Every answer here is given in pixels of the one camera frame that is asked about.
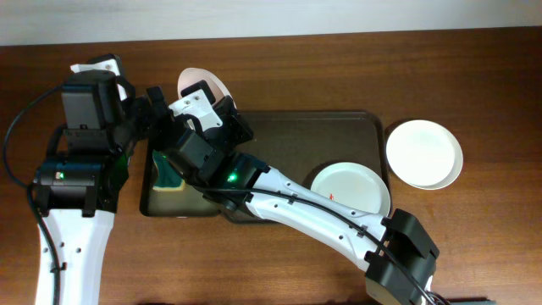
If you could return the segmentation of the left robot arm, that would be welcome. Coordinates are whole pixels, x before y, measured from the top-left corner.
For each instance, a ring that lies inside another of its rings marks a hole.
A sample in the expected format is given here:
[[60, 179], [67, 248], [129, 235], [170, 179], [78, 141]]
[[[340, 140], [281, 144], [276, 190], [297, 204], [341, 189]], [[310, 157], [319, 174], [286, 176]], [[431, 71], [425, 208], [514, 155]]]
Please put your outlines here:
[[102, 55], [71, 69], [60, 86], [66, 121], [54, 131], [27, 188], [39, 215], [37, 304], [98, 303], [130, 155], [152, 125], [152, 105], [136, 95], [119, 56]]

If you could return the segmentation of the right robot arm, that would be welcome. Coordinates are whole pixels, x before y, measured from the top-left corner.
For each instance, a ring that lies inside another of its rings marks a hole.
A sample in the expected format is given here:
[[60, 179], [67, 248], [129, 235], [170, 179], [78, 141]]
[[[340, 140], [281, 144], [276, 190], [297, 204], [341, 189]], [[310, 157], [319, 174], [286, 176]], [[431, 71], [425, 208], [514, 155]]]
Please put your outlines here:
[[160, 119], [155, 150], [206, 200], [229, 212], [244, 208], [332, 247], [364, 272], [368, 295], [381, 304], [442, 302], [429, 289], [440, 251], [414, 215], [349, 208], [236, 151], [252, 130], [232, 97], [217, 99], [204, 80], [172, 104], [158, 99], [153, 105]]

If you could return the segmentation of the green yellow sponge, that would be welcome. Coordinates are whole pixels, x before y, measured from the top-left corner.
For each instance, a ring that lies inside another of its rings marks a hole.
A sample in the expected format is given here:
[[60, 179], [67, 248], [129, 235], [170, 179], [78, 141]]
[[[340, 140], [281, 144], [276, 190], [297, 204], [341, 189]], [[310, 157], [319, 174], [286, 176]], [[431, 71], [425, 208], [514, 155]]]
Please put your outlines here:
[[157, 171], [157, 178], [152, 186], [154, 191], [183, 191], [185, 189], [184, 180], [165, 156], [153, 151], [152, 160]]

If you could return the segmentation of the white plate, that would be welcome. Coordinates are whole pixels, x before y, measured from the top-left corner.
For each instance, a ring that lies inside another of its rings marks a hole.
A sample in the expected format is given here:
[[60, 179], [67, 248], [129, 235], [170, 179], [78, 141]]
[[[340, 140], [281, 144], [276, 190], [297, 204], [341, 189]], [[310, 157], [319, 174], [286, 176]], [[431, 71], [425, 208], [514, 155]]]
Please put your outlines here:
[[341, 162], [325, 167], [313, 179], [311, 190], [349, 208], [385, 217], [390, 214], [387, 185], [361, 164]]
[[413, 119], [396, 126], [385, 153], [394, 174], [410, 186], [439, 190], [461, 174], [464, 157], [456, 137], [433, 121]]
[[[209, 86], [212, 97], [215, 98], [214, 102], [211, 102], [203, 91], [182, 93], [184, 89], [200, 80], [204, 80]], [[203, 131], [220, 128], [223, 125], [223, 120], [215, 113], [215, 108], [222, 98], [230, 96], [230, 92], [216, 75], [205, 69], [184, 69], [180, 73], [177, 90], [179, 99], [169, 105], [174, 117], [182, 114], [194, 116], [199, 120]]]

